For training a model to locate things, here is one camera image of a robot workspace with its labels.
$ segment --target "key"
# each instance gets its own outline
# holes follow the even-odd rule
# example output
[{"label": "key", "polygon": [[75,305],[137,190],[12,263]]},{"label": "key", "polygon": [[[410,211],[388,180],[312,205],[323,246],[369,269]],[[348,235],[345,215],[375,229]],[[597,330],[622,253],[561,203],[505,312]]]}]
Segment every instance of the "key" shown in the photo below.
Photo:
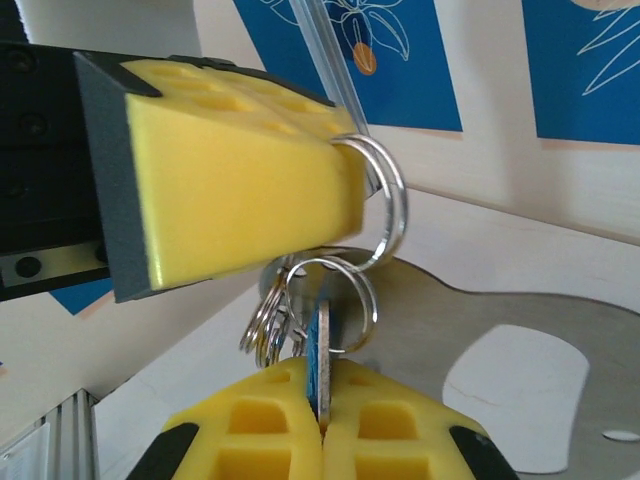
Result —
[{"label": "key", "polygon": [[323,432],[329,424],[331,406],[329,322],[329,302],[320,300],[307,330],[307,399]]}]

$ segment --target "white wall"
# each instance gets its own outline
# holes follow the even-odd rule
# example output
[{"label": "white wall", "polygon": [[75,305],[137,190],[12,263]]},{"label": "white wall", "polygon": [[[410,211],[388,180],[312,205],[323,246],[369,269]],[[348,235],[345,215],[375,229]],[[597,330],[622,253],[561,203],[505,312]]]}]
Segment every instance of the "white wall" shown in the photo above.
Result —
[{"label": "white wall", "polygon": [[18,0],[29,41],[149,56],[199,55],[191,0]]},{"label": "white wall", "polygon": [[[521,2],[435,4],[464,133],[372,128],[410,184],[640,244],[640,147],[536,136]],[[194,5],[204,55],[261,66],[231,0]]]}]

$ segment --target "keychain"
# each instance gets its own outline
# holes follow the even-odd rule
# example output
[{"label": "keychain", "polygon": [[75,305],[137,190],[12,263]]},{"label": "keychain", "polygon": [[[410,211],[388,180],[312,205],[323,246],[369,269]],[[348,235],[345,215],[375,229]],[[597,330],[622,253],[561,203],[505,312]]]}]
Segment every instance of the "keychain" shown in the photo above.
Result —
[{"label": "keychain", "polygon": [[[320,247],[268,265],[262,301],[240,341],[262,370],[174,415],[130,480],[517,480],[477,422],[337,358],[366,350],[374,333],[379,300],[366,272],[399,248],[408,201],[382,145],[359,134],[332,143],[359,151],[378,175],[387,210],[382,239],[364,261]],[[346,288],[355,290],[361,321],[350,342],[352,315],[340,300]],[[280,361],[287,339],[299,358]]]}]

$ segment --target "white leaf drawing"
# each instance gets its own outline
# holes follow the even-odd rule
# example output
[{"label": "white leaf drawing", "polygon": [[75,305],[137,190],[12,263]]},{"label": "white leaf drawing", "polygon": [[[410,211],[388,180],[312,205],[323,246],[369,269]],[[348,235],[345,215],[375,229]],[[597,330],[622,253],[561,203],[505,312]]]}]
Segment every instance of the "white leaf drawing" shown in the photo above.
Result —
[{"label": "white leaf drawing", "polygon": [[636,20],[631,15],[640,13],[640,7],[630,6],[629,0],[625,0],[623,6],[621,0],[613,2],[595,16],[594,21],[601,21],[604,18],[614,17],[598,35],[591,39],[582,47],[577,55],[584,55],[589,51],[612,44],[614,41],[622,42],[622,46],[615,53],[602,69],[595,75],[589,85],[582,92],[582,96],[590,95],[600,88],[608,85],[613,80],[620,78],[640,65],[638,49],[632,48],[640,41],[640,16]]},{"label": "white leaf drawing", "polygon": [[273,13],[278,15],[282,20],[287,22],[290,25],[298,26],[298,21],[296,20],[291,7],[289,6],[289,0],[260,0],[265,5],[269,5],[269,8]]},{"label": "white leaf drawing", "polygon": [[409,39],[404,27],[391,10],[371,6],[366,9],[372,23],[371,36],[383,47],[398,52],[404,61],[409,60]]},{"label": "white leaf drawing", "polygon": [[[298,25],[288,4],[289,0],[260,1],[268,5],[285,22]],[[341,26],[342,35],[352,50],[355,47],[354,36],[356,44],[363,39],[371,38],[374,43],[399,53],[402,59],[407,61],[409,60],[409,38],[402,23],[391,11],[402,2],[403,0],[377,0],[376,3],[369,4],[367,0],[323,0],[325,7],[338,12],[339,18],[332,17],[331,22]],[[361,31],[363,23],[368,30],[366,33]],[[362,50],[358,53],[358,60],[366,68],[373,67],[372,50],[370,48],[368,54],[363,53]],[[370,58],[361,58],[362,55],[368,55]]]}]

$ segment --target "blue poster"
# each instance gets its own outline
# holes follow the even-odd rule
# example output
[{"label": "blue poster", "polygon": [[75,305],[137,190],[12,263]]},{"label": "blue poster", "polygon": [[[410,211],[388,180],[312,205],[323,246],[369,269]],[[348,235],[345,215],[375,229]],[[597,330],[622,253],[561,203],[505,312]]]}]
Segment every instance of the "blue poster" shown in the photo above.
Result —
[{"label": "blue poster", "polygon": [[110,278],[105,278],[72,287],[59,288],[50,293],[71,315],[77,315],[112,289],[113,282]]},{"label": "blue poster", "polygon": [[538,136],[640,145],[640,7],[522,0]]},{"label": "blue poster", "polygon": [[[367,121],[462,131],[433,0],[324,0]],[[289,0],[235,0],[268,72],[324,95]]]}]

